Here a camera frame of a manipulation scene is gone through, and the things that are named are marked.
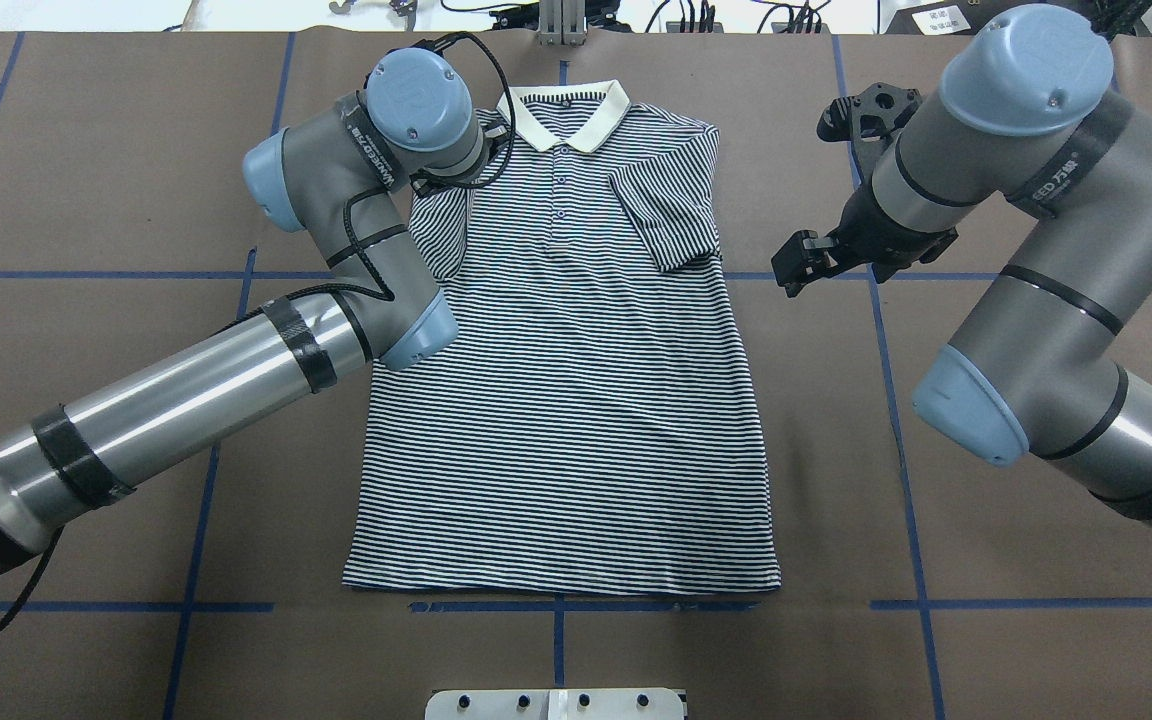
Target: striped polo shirt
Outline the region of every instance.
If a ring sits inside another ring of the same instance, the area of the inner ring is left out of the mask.
[[[631,104],[615,81],[511,93],[499,181],[414,202],[461,332],[372,370],[344,583],[780,588],[710,199],[717,128]]]

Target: short sleeve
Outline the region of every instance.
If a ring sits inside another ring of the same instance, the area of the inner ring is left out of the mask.
[[[412,241],[439,282],[456,276],[465,259],[468,195],[465,188],[449,187],[429,197],[412,197]]]
[[[710,192],[717,157],[718,128],[708,127],[676,149],[612,172],[612,190],[662,273],[718,255]]]

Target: sticker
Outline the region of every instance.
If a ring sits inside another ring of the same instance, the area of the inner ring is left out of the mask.
[[[923,31],[923,35],[950,35],[950,32],[972,29],[968,24],[968,18],[963,17],[963,10],[956,5],[915,13],[914,22],[918,23],[918,29]]]

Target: black cable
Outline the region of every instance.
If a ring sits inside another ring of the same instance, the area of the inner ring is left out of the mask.
[[[472,44],[479,46],[479,50],[483,50],[483,54],[488,56],[488,60],[492,61],[492,67],[495,68],[497,70],[497,76],[500,78],[500,88],[503,91],[503,101],[509,108],[509,139],[506,142],[506,146],[503,146],[503,160],[500,160],[499,167],[497,167],[497,169],[492,172],[492,177],[485,179],[485,181],[483,182],[472,183],[472,182],[460,182],[460,181],[444,181],[444,179],[439,179],[437,176],[426,176],[426,177],[429,177],[431,182],[442,184],[444,187],[457,187],[462,188],[462,190],[480,190],[480,188],[494,183],[500,177],[500,173],[503,173],[506,167],[508,167],[509,159],[513,158],[513,138],[515,138],[518,135],[517,132],[515,132],[517,118],[515,111],[513,111],[513,93],[509,92],[509,81],[505,77],[505,70],[500,68],[500,63],[499,61],[497,61],[495,55],[492,54],[492,50],[488,50],[488,46],[486,46],[484,41],[479,40],[477,36],[470,32],[453,32],[449,35],[445,35],[444,37],[439,37],[438,40],[434,40],[434,45],[442,46],[444,50],[447,50],[447,47],[456,45],[457,41],[462,40],[469,40]]]
[[[441,5],[448,13],[482,13],[484,10],[499,10],[502,8],[522,8],[522,5],[520,3],[484,5],[482,8],[449,8],[447,0],[438,0],[438,3]]]
[[[8,629],[15,616],[20,614],[20,611],[24,609],[24,602],[29,602],[29,596],[33,593],[33,588],[38,588],[38,579],[41,579],[41,574],[47,569],[47,564],[51,562],[51,555],[56,551],[56,543],[60,541],[61,530],[63,526],[59,528],[55,533],[51,535],[51,543],[47,543],[47,550],[41,552],[41,558],[38,559],[38,564],[33,568],[33,574],[29,575],[29,582],[24,584],[23,591],[20,591],[17,600],[12,604],[8,609],[8,614],[3,615],[0,620],[0,632]]]
[[[805,32],[810,28],[810,18],[812,18],[812,3],[810,0],[803,0],[803,8],[799,8],[799,14],[794,18],[794,22],[785,29],[786,32]]]
[[[780,10],[781,8],[786,8],[790,13],[790,22],[791,23],[794,22],[794,9],[795,9],[794,5],[786,5],[786,3],[759,3],[759,0],[755,0],[755,2],[758,3],[758,5],[772,5],[772,8],[768,9],[767,14],[763,15],[763,22],[758,23],[758,29],[755,29],[755,35],[759,33],[759,32],[763,32],[763,26],[765,26],[765,24],[767,24],[767,20],[772,17],[772,13],[774,13],[776,10]]]
[[[660,10],[664,10],[664,7],[668,3],[672,3],[672,1],[673,0],[660,0],[660,3],[657,6],[655,12],[652,13],[652,18],[649,20],[646,26],[643,28],[643,32],[652,32],[652,26],[655,23],[655,18],[660,17]]]
[[[354,283],[323,283],[310,287],[302,287],[301,290],[287,293],[285,297],[287,297],[288,300],[301,300],[301,297],[305,297],[308,295],[325,295],[325,293],[333,293],[333,291],[356,291],[358,293],[358,295],[376,297],[376,300],[387,300],[387,296],[388,300],[394,300],[394,293],[389,290],[389,287],[385,286],[384,281],[381,281],[380,272],[376,270],[376,265],[372,265],[371,260],[367,259],[367,257],[362,252],[358,253],[358,258],[361,258],[362,263],[364,263],[364,265],[367,266],[367,273],[371,275],[371,279],[374,279],[376,287],[380,288],[381,290],[380,293],[371,290],[370,287],[364,287]],[[247,320],[251,320],[257,314],[262,313],[264,313],[264,310],[260,310],[259,306],[257,306],[256,310],[248,310],[247,314],[243,314],[242,318],[238,318],[237,320],[234,320],[234,323],[229,323],[219,331],[211,333],[211,336],[215,338],[218,336],[218,334],[223,333],[229,328],[233,328],[234,325],[241,325],[242,323],[247,323]]]

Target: blue joint cap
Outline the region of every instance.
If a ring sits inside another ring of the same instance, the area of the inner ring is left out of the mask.
[[[946,66],[940,96],[960,122],[1011,137],[1079,122],[1114,79],[1111,45],[1083,15],[1022,5],[993,18]]]
[[[1006,468],[1029,452],[1011,408],[967,356],[947,344],[914,388],[914,410],[954,442]]]
[[[260,145],[247,151],[243,156],[243,180],[247,191],[262,210],[265,217],[274,220],[274,225],[285,232],[303,232],[305,225],[291,209],[291,197],[287,195],[287,179],[283,177],[283,132],[271,135]]]
[[[473,122],[470,88],[429,50],[394,50],[367,77],[367,114],[385,139],[416,152],[445,150]]]
[[[458,332],[456,316],[452,314],[447,297],[440,290],[429,302],[429,306],[425,306],[420,318],[412,323],[412,327],[380,356],[380,364],[389,370],[411,367],[450,344]]]

